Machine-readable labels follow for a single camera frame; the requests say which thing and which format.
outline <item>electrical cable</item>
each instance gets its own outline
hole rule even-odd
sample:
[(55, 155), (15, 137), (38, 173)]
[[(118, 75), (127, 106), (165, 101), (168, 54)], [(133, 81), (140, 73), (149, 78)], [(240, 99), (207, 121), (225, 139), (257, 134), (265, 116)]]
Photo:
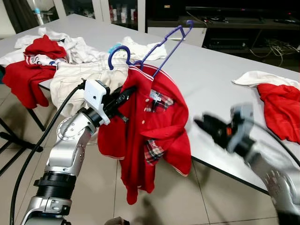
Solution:
[(270, 52), (264, 56), (259, 56), (259, 55), (256, 55), (252, 49), (249, 49), (249, 51), (256, 57), (258, 58), (265, 58), (267, 56), (270, 55), (270, 53), (273, 53), (275, 56), (280, 56), (281, 57), (281, 62), (280, 64), (278, 65), (279, 67), (282, 65), (283, 63), (283, 56), (284, 55), (291, 55), (291, 54), (295, 54), (295, 53), (299, 53), (299, 50), (297, 50), (295, 47), (291, 46), (289, 43), (286, 43), (286, 42), (283, 42), (283, 41), (279, 41), (279, 40), (276, 40), (276, 39), (266, 39), (266, 42), (267, 42), (267, 45), (268, 47), (270, 47)]
[(274, 50), (276, 50), (279, 53), (279, 55), (276, 55), (276, 56), (280, 56), (281, 57), (281, 62), (278, 65), (280, 67), (282, 65), (282, 63), (283, 63), (283, 54), (276, 47), (274, 47), (274, 46), (271, 46), (271, 50), (273, 51), (273, 53), (275, 55), (276, 55), (276, 53), (274, 52)]
[(288, 147), (285, 146), (285, 144), (283, 144), (283, 142), (275, 134), (273, 134), (271, 131), (269, 131), (264, 126), (262, 126), (259, 123), (255, 122), (253, 119), (245, 117), (244, 120), (246, 122), (253, 123), (254, 125), (256, 125), (257, 127), (259, 127), (260, 129), (266, 131), (271, 137), (273, 137), (287, 151), (287, 153), (289, 153), (289, 155), (293, 158), (293, 160), (300, 167), (300, 161), (297, 159), (297, 157), (291, 152), (291, 150), (288, 149)]
[(256, 55), (256, 54), (252, 51), (252, 49), (249, 49), (249, 51), (250, 51), (254, 56), (256, 56), (256, 57), (258, 57), (258, 58), (265, 58), (265, 57), (267, 57), (268, 55), (270, 55), (271, 52), (272, 52), (272, 50), (271, 50), (271, 51), (269, 51), (268, 54), (266, 54), (266, 55), (264, 55), (264, 56), (259, 56), (259, 55)]
[(202, 21), (202, 20), (199, 20), (197, 17), (195, 17), (194, 15), (190, 14), (188, 11), (186, 11), (186, 13), (189, 14), (191, 17), (193, 17), (196, 21), (205, 24), (205, 27), (207, 28), (206, 22), (204, 22), (204, 21)]
[(36, 152), (36, 150), (38, 149), (38, 147), (41, 145), (41, 143), (44, 141), (44, 139), (47, 137), (48, 133), (50, 132), (51, 128), (53, 127), (54, 123), (56, 122), (57, 118), (59, 117), (61, 111), (63, 110), (63, 108), (65, 107), (65, 105), (67, 104), (67, 102), (69, 101), (69, 99), (74, 95), (74, 93), (79, 90), (79, 89), (84, 89), (85, 86), (85, 81), (83, 81), (81, 84), (79, 84), (77, 87), (75, 87), (70, 94), (66, 97), (66, 99), (64, 100), (64, 102), (61, 104), (60, 108), (58, 109), (58, 111), (56, 112), (56, 114), (54, 115), (53, 119), (51, 120), (49, 126), (47, 127), (46, 131), (43, 133), (42, 137), (39, 139), (39, 141), (37, 142), (37, 144), (34, 146), (34, 148), (31, 150), (31, 152), (29, 153), (29, 155), (27, 156), (23, 167), (20, 170), (20, 173), (18, 175), (18, 178), (15, 182), (15, 187), (14, 187), (14, 191), (13, 191), (13, 195), (11, 198), (11, 204), (10, 204), (10, 219), (9, 219), (9, 224), (10, 225), (14, 225), (15, 224), (15, 202), (16, 202), (16, 197), (17, 197), (17, 193), (18, 193), (18, 188), (20, 186), (21, 180), (22, 180), (22, 176), (24, 175), (24, 172), (30, 162), (30, 160), (32, 159), (34, 153)]

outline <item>black cable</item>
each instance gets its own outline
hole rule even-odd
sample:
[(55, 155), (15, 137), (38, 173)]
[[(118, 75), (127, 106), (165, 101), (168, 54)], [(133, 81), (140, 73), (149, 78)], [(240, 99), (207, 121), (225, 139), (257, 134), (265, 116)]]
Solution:
[(205, 27), (207, 28), (207, 23), (202, 21), (202, 20), (199, 20), (197, 17), (195, 17), (194, 15), (190, 14), (188, 11), (186, 11), (187, 14), (189, 14), (191, 17), (193, 17), (196, 21), (198, 22), (201, 22), (205, 25)]
[(263, 127), (259, 123), (255, 122), (253, 119), (244, 118), (244, 120), (247, 122), (253, 123), (260, 129), (266, 131), (269, 135), (271, 135), (271, 137), (273, 137), (287, 151), (287, 153), (289, 153), (289, 155), (293, 158), (293, 160), (295, 160), (297, 165), (300, 167), (300, 161), (297, 159), (297, 157), (291, 152), (291, 150), (288, 149), (288, 147), (285, 146), (285, 144), (283, 144), (283, 142), (275, 134), (273, 134), (271, 131), (269, 131), (267, 128)]
[(64, 100), (64, 102), (61, 104), (60, 108), (58, 109), (58, 111), (54, 115), (53, 119), (51, 120), (51, 122), (50, 122), (49, 126), (47, 127), (46, 131), (43, 133), (42, 137), (39, 139), (39, 141), (37, 142), (37, 144), (34, 146), (34, 148), (31, 150), (31, 152), (27, 156), (27, 159), (25, 160), (25, 162), (23, 164), (23, 167), (21, 168), (20, 173), (18, 175), (18, 178), (17, 178), (17, 180), (15, 182), (15, 187), (14, 187), (13, 195), (12, 195), (12, 198), (11, 198), (10, 219), (9, 219), (9, 224), (10, 225), (14, 225), (15, 224), (15, 202), (16, 202), (16, 198), (17, 198), (18, 188), (20, 186), (20, 183), (21, 183), (21, 180), (22, 180), (22, 176), (24, 175), (24, 172), (25, 172), (25, 170), (26, 170), (26, 168), (27, 168), (30, 160), (32, 159), (32, 157), (33, 157), (34, 153), (36, 152), (36, 150), (38, 149), (38, 147), (41, 145), (41, 143), (47, 137), (48, 133), (50, 132), (51, 128), (53, 127), (54, 123), (56, 122), (57, 118), (59, 117), (61, 111), (63, 110), (63, 108), (65, 107), (65, 105), (69, 101), (69, 99), (74, 95), (74, 93), (77, 90), (84, 89), (84, 86), (85, 86), (85, 81), (83, 81), (76, 88), (74, 88), (71, 91), (71, 93), (66, 97), (66, 99)]

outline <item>red polo shirt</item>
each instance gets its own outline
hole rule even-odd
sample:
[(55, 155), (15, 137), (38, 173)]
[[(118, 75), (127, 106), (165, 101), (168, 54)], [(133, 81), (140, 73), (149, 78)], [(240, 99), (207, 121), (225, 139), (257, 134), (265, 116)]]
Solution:
[(129, 66), (122, 90), (132, 86), (137, 91), (119, 108), (129, 118), (115, 116), (98, 134), (103, 155), (121, 159), (121, 179), (127, 188), (127, 202), (134, 204), (137, 190), (154, 189), (155, 164), (163, 157), (178, 172), (187, 176), (191, 153), (184, 126), (188, 108), (178, 87), (165, 72), (153, 79), (156, 67), (144, 65), (143, 71)]

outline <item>white table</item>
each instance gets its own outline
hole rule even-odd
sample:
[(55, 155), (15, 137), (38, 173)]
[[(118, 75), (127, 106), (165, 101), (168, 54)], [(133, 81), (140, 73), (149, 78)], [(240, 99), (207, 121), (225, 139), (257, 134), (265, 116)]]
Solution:
[[(46, 26), (56, 32), (67, 33), (71, 37), (81, 36), (88, 45), (100, 51), (107, 51), (125, 36), (130, 36), (134, 41), (143, 45), (162, 40), (161, 37), (139, 33), (79, 15), (70, 15), (50, 22)], [(37, 28), (0, 41), (0, 56), (12, 51), (16, 39), (26, 34), (36, 35)], [(170, 52), (175, 45), (175, 41), (168, 41), (165, 45), (167, 52)], [(159, 66), (161, 62), (162, 60), (157, 60), (148, 63)], [(299, 80), (299, 73), (187, 44), (179, 46), (164, 65), (163, 70), (175, 80), (189, 107), (189, 121), (186, 128), (193, 158), (267, 193), (265, 185), (244, 165), (242, 159), (237, 155), (228, 155), (216, 146), (213, 140), (192, 122), (192, 118), (204, 112), (211, 112), (224, 120), (229, 120), (232, 105), (251, 102), (254, 106), (254, 119), (265, 124), (263, 102), (257, 90), (234, 85), (231, 80), (251, 70), (261, 70), (294, 80)], [(50, 81), (41, 83), (46, 88), (49, 88), (49, 84)], [(270, 145), (281, 149), (279, 144), (261, 130), (254, 128), (251, 136), (257, 140), (263, 139)], [(299, 145), (292, 142), (285, 142), (285, 144), (300, 159)]]

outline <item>plaid cuff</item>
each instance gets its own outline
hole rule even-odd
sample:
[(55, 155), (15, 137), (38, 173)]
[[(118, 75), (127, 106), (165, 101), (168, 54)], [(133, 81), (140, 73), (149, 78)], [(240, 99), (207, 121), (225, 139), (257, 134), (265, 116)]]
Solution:
[(151, 90), (150, 97), (154, 100), (151, 104), (147, 105), (144, 109), (145, 112), (156, 112), (157, 108), (160, 107), (164, 111), (171, 105), (174, 104), (173, 99), (163, 95), (155, 90)]
[(155, 165), (164, 152), (165, 150), (157, 146), (153, 139), (146, 141), (145, 159), (149, 165)]

